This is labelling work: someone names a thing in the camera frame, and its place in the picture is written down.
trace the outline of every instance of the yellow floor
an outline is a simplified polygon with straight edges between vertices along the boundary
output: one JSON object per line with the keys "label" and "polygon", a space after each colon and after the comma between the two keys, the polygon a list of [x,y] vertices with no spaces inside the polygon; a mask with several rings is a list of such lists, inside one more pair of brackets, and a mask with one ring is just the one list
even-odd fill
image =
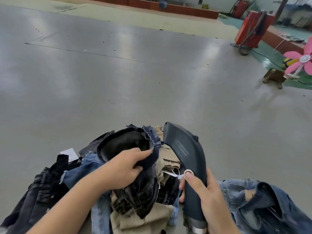
{"label": "yellow floor", "polygon": [[0,4],[218,39],[233,40],[238,31],[235,27],[225,25],[219,20],[88,0],[0,0]]}

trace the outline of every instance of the power cord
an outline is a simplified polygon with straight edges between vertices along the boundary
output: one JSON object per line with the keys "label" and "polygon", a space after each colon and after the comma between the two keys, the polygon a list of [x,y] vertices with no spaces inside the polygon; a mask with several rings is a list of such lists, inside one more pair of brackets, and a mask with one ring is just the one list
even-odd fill
{"label": "power cord", "polygon": [[[236,48],[238,48],[239,47],[239,45],[238,44],[236,44],[236,43],[231,43],[230,44],[232,47],[236,47]],[[268,58],[267,56],[265,56],[265,55],[263,55],[263,54],[261,54],[261,53],[258,53],[258,52],[256,52],[254,49],[253,49],[253,51],[256,53],[256,54],[259,54],[259,55],[261,55],[261,56],[264,56],[265,58],[267,58],[270,62],[272,62],[272,64],[274,64],[275,66],[277,66],[278,68],[280,68],[281,70],[283,70],[279,65],[277,65],[277,64],[275,64],[270,58]],[[307,84],[307,83],[303,83],[302,81],[300,81],[300,80],[297,80],[299,83],[302,83],[302,84],[305,84],[305,85],[311,85],[312,83],[309,83],[309,84]]]}

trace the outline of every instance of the tool handle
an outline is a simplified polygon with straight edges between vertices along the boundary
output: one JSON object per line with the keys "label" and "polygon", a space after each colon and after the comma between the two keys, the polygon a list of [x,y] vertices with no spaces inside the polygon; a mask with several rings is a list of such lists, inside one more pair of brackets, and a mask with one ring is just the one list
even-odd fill
{"label": "tool handle", "polygon": [[[163,141],[177,155],[185,169],[193,171],[205,186],[207,186],[207,172],[205,154],[198,136],[179,125],[166,122],[163,130]],[[185,181],[185,201],[183,213],[198,221],[205,221],[198,194]]]}

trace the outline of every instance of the hand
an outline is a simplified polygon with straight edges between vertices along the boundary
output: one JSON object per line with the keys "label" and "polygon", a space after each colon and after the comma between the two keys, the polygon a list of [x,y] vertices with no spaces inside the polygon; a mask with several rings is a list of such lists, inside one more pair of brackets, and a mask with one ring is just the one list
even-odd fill
{"label": "hand", "polygon": [[130,185],[143,170],[142,167],[134,167],[135,164],[148,157],[152,150],[141,151],[139,148],[133,148],[120,152],[113,159],[95,170],[105,191],[122,189]]}
{"label": "hand", "polygon": [[[210,234],[240,233],[232,220],[231,213],[225,203],[218,181],[210,169],[207,169],[207,187],[192,173],[185,173],[185,179],[194,191],[199,195],[202,202],[202,211],[208,223]],[[183,190],[185,180],[180,181],[180,189]],[[184,202],[183,191],[180,202]]]}

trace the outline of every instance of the fan blade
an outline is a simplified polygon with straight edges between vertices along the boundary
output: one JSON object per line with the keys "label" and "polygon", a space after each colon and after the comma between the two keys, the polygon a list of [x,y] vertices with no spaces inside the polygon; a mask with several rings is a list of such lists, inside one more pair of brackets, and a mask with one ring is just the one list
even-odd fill
{"label": "fan blade", "polygon": [[300,66],[301,62],[296,62],[294,64],[292,64],[291,66],[289,66],[286,70],[285,70],[285,74],[290,74],[291,72],[297,70],[297,68]]}
{"label": "fan blade", "polygon": [[309,75],[312,75],[312,62],[308,61],[305,63],[305,71]]}
{"label": "fan blade", "polygon": [[284,57],[288,57],[290,59],[299,59],[302,57],[302,55],[298,52],[291,51],[291,52],[285,52]]}
{"label": "fan blade", "polygon": [[305,45],[304,55],[310,55],[312,53],[312,37],[309,38],[309,41]]}

